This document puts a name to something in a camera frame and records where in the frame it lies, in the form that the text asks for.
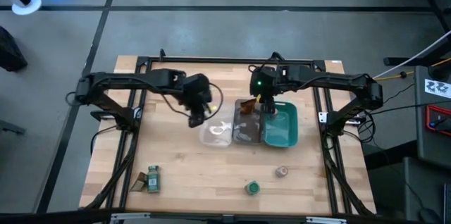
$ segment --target sticker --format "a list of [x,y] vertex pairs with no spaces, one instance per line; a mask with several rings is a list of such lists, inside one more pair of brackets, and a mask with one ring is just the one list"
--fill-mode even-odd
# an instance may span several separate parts
[[451,99],[451,85],[448,83],[424,79],[424,91],[429,94]]
[[155,186],[156,185],[156,178],[149,179],[149,186]]

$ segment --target transparent container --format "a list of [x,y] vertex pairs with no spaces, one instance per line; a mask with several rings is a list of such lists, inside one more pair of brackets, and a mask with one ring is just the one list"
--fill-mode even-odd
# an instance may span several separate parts
[[238,144],[258,145],[261,143],[260,130],[260,104],[255,104],[250,114],[241,114],[241,103],[246,99],[238,99],[235,102],[235,117],[233,118],[232,139]]
[[232,142],[233,108],[224,106],[200,126],[199,139],[209,147],[228,147]]

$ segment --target black bag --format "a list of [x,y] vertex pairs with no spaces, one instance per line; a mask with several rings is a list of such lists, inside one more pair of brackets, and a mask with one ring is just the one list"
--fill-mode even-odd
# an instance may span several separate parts
[[0,27],[0,66],[11,72],[20,70],[27,64],[14,38]]

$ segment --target gray floor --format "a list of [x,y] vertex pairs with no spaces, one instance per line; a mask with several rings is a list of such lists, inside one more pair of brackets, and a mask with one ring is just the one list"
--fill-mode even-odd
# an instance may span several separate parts
[[[103,6],[106,0],[43,0],[44,5]],[[437,0],[447,6],[450,0]],[[8,5],[7,0],[0,0]],[[113,0],[114,6],[427,6],[426,0]],[[0,119],[27,129],[24,137],[0,140],[0,211],[33,211],[54,155],[73,91],[92,44],[101,12],[40,11],[19,17],[0,12],[2,26],[17,40],[29,66],[0,70]],[[347,73],[375,75],[386,56],[413,56],[443,34],[434,15],[423,13],[300,12],[110,12],[92,71],[112,71],[117,55],[342,60]],[[383,82],[388,97],[412,79]],[[414,103],[413,88],[386,108]],[[98,123],[92,108],[78,114],[54,190],[50,211],[73,210],[89,165],[89,141]],[[376,116],[383,148],[415,138],[414,110]]]

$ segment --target black metal frame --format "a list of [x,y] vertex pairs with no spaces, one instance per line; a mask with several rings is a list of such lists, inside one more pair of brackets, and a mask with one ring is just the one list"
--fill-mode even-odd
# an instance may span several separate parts
[[[152,62],[165,62],[165,63],[242,63],[242,64],[262,64],[265,63],[266,64],[275,64],[275,61],[267,61],[266,59],[251,59],[251,58],[184,58],[184,57],[167,57],[164,53],[164,51],[161,51],[160,53],[160,57],[138,57],[137,59],[137,65],[135,68],[135,72],[139,72],[141,67],[143,66],[143,64],[145,63],[147,65],[146,70],[150,70],[151,66],[152,66]],[[324,61],[308,61],[308,60],[283,60],[283,61],[279,61],[277,62],[279,65],[283,65],[283,64],[300,64],[300,65],[305,65],[305,66],[309,66],[310,68],[318,68],[321,66],[324,66]],[[145,97],[146,97],[146,91],[142,91],[141,93],[141,97],[140,97],[140,104],[138,105],[139,108],[143,109],[144,108],[144,103],[145,103]],[[331,104],[331,98],[330,95],[326,95],[326,102],[330,102]],[[129,100],[128,100],[128,106],[132,106],[133,102],[135,100],[135,92],[134,91],[130,91],[130,96],[129,96]],[[316,112],[318,114],[318,112],[321,112],[321,99],[319,98],[319,91],[318,88],[314,88],[314,101],[316,104]],[[139,117],[138,120],[138,126],[140,126],[141,123],[141,118]],[[326,134],[323,133],[323,130],[321,129],[321,126],[319,126],[319,130],[320,130],[320,135],[321,135],[321,142],[325,142],[325,138]],[[139,135],[139,130],[137,130],[137,132],[133,133],[132,136],[132,141],[137,141]],[[118,146],[118,151],[116,154],[116,161],[115,161],[115,166],[114,166],[114,170],[117,169],[118,164],[121,162],[121,159],[123,157],[123,151],[124,151],[124,146],[125,146],[125,141],[127,139],[128,134],[126,132],[123,132],[121,134],[121,138],[119,141],[119,146]],[[342,170],[342,174],[344,174],[344,168],[343,168],[343,163],[342,163],[342,156],[341,156],[341,151],[339,151],[338,149],[336,149],[336,147],[339,146],[339,144],[334,144],[334,152],[336,155],[336,159],[337,159],[337,164],[338,167],[340,167],[340,169]],[[323,152],[327,151],[325,147],[322,147]],[[332,209],[332,214],[337,214],[338,213],[338,203],[337,203],[337,198],[336,198],[336,194],[335,194],[335,187],[333,184],[333,176],[331,174],[331,171],[329,170],[328,166],[326,165],[326,161],[324,161],[325,163],[325,169],[326,169],[326,179],[328,182],[328,191],[329,191],[329,199],[330,199],[330,206]],[[119,202],[119,208],[120,209],[124,209],[125,208],[125,204],[127,201],[127,196],[128,196],[128,188],[130,185],[130,179],[131,179],[131,172],[132,172],[132,163],[127,167],[127,170],[125,171],[125,175],[123,178],[123,187],[122,187],[122,191],[121,191],[121,198],[120,198],[120,202]],[[107,205],[106,207],[111,207],[112,203],[113,203],[113,197],[111,195],[113,195],[114,192],[110,193],[110,197],[107,199]],[[349,204],[349,200],[345,201],[346,204],[348,204],[348,206],[346,207],[346,213],[351,213],[350,210],[350,204]]]

